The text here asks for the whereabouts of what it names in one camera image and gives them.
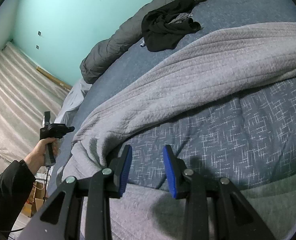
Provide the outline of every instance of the black jacket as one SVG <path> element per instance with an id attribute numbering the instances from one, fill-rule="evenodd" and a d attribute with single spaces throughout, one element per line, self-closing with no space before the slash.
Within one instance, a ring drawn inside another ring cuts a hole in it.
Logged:
<path id="1" fill-rule="evenodd" d="M 13 161 L 0 174 L 0 231 L 12 229 L 32 190 L 35 176 L 26 163 Z M 3 233 L 6 239 L 9 233 Z"/>

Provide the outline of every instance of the blue bed sheet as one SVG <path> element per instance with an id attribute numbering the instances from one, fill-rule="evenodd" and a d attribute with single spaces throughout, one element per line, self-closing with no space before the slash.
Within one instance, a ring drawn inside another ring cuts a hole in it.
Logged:
<path id="1" fill-rule="evenodd" d="M 101 103 L 212 31 L 263 22 L 296 22 L 292 0 L 207 0 L 192 14 L 203 29 L 186 35 L 176 49 L 149 52 L 139 41 L 116 60 L 85 97 L 72 122 L 75 131 Z M 73 135 L 65 136 L 53 174 L 67 162 Z M 296 78 L 193 109 L 125 143 L 133 147 L 129 182 L 145 187 L 166 189 L 162 160 L 165 144 L 172 145 L 188 167 L 208 177 L 229 177 L 240 189 L 289 177 L 296 173 Z M 50 180 L 50 193 L 56 188 L 55 179 L 52 176 Z"/>

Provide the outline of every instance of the clothing sleeve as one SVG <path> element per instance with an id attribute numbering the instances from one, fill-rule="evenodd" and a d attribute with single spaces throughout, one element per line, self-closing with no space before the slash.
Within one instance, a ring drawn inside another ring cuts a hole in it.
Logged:
<path id="1" fill-rule="evenodd" d="M 35 176 L 24 160 L 13 161 L 0 174 L 0 231 L 12 229 L 32 190 Z"/>

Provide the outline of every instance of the beige curtain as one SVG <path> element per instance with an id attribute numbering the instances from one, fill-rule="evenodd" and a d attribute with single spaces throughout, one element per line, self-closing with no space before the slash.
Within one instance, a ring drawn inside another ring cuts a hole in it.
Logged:
<path id="1" fill-rule="evenodd" d="M 44 111 L 54 120 L 67 94 L 12 43 L 0 51 L 0 173 L 34 148 Z"/>

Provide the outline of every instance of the person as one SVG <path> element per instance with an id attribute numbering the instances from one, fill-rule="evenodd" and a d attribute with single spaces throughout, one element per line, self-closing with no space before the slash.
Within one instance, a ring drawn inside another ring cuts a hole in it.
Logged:
<path id="1" fill-rule="evenodd" d="M 35 182 L 35 174 L 45 164 L 46 145 L 52 143 L 53 153 L 57 155 L 55 138 L 40 140 L 24 160 L 13 161 L 0 174 L 0 232 L 7 239 L 19 216 Z"/>

